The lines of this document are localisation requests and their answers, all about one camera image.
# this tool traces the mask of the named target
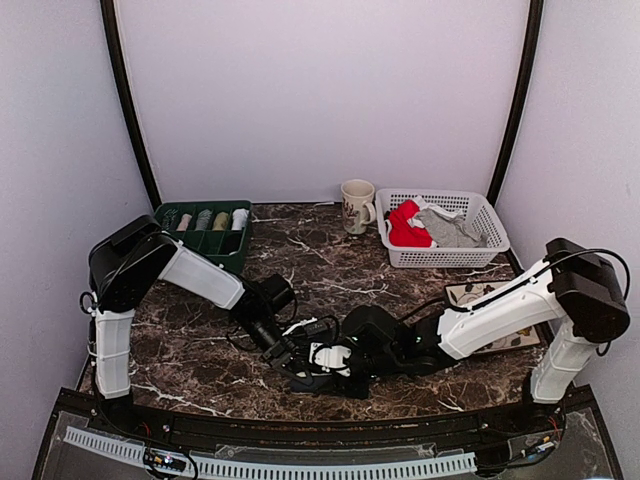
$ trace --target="purple wall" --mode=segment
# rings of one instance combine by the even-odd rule
[[[164,198],[333,200],[354,177],[484,193],[528,3],[118,2]]]
[[[547,2],[527,106],[498,202],[524,265],[565,236],[622,254],[634,321],[579,378],[591,383],[626,478],[640,457],[640,4]]]
[[[100,17],[85,0],[0,15],[0,477],[31,478],[61,386],[86,358],[94,243],[148,211]]]

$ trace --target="red sock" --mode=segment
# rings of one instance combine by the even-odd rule
[[[430,247],[433,239],[424,228],[411,227],[409,219],[420,211],[412,200],[407,200],[389,215],[391,232],[389,241],[396,247]]]

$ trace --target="ceramic mug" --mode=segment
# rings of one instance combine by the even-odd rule
[[[373,206],[375,187],[365,180],[349,180],[342,184],[342,224],[351,234],[360,235],[376,219]]]

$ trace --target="white basket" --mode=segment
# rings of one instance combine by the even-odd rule
[[[389,242],[384,214],[406,200],[421,195],[449,211],[462,210],[465,222],[487,234],[486,248],[396,247]],[[376,193],[378,232],[389,250],[391,265],[398,268],[479,268],[485,267],[500,252],[509,250],[509,239],[498,215],[482,195],[449,190],[385,188]]]

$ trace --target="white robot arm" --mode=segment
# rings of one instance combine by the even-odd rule
[[[92,292],[84,295],[92,305],[83,309],[95,321],[96,385],[105,399],[129,394],[131,321],[160,279],[229,310],[262,350],[263,360],[289,376],[292,389],[299,392],[366,397],[371,378],[430,374],[510,333],[559,319],[556,338],[527,388],[533,402],[554,404],[597,347],[624,333],[629,315],[611,263],[564,239],[550,242],[547,251],[544,260],[502,288],[464,307],[450,305],[411,326],[380,307],[357,307],[342,322],[337,341],[313,343],[310,333],[306,343],[319,348],[300,356],[293,336],[282,332],[274,319],[294,296],[282,277],[260,283],[241,279],[143,216],[98,244],[89,256]]]

